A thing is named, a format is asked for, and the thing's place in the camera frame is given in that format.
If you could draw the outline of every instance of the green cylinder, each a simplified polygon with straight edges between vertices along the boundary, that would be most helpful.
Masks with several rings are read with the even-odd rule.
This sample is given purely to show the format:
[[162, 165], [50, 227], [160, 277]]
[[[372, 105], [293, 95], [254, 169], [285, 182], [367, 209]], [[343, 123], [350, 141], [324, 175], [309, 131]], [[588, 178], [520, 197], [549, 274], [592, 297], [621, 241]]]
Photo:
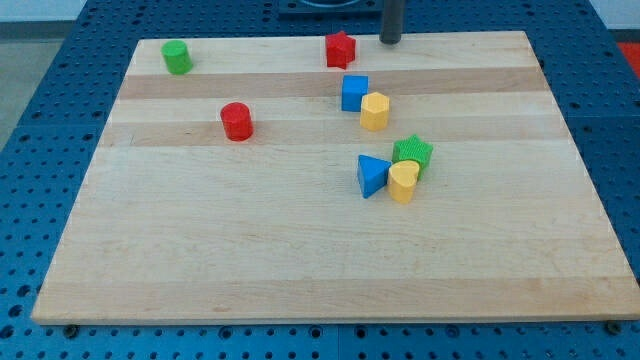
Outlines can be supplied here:
[[170, 40], [162, 45], [162, 57], [167, 70], [174, 75], [186, 74], [193, 68], [187, 44], [182, 40]]

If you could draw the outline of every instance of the green block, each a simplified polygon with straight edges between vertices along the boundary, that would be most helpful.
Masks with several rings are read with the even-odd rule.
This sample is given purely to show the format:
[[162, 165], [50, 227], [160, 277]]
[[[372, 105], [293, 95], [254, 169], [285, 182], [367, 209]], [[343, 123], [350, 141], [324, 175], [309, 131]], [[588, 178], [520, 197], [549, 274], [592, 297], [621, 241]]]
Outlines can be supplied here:
[[393, 143], [393, 163], [404, 160], [413, 160], [420, 165], [418, 180], [422, 179], [422, 174], [429, 167], [433, 145], [426, 143], [413, 134], [408, 139], [398, 140]]
[[170, 40], [162, 45], [162, 57], [167, 70], [174, 75], [186, 74], [193, 68], [187, 44], [182, 40]]

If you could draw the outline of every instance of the wooden surface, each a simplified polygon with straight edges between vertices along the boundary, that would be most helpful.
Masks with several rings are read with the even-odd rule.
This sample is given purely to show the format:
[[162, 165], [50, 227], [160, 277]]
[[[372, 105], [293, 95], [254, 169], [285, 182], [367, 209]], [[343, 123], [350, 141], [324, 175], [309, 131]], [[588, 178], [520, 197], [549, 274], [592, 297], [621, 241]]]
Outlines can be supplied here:
[[[391, 98], [341, 112], [324, 39], [138, 44], [33, 318], [226, 324], [640, 317], [635, 282], [521, 32], [359, 36], [349, 73]], [[218, 113], [249, 105], [232, 143]], [[359, 154], [435, 145], [408, 205], [365, 200]]]

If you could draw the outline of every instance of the blue triangular prism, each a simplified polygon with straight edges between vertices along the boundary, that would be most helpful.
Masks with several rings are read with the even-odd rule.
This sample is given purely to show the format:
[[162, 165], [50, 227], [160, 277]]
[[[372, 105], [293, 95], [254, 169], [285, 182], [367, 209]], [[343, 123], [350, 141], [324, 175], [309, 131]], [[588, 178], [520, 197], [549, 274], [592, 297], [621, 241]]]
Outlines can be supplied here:
[[365, 199], [387, 185], [391, 162], [367, 155], [358, 155], [358, 182]]

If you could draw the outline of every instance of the yellow hexagonal prism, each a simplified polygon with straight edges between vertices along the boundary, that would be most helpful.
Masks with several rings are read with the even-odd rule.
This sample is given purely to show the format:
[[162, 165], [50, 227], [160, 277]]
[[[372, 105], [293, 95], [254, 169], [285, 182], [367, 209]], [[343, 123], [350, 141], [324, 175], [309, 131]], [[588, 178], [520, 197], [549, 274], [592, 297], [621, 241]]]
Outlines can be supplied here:
[[374, 92], [362, 97], [360, 126], [369, 131], [387, 127], [389, 121], [389, 97]]

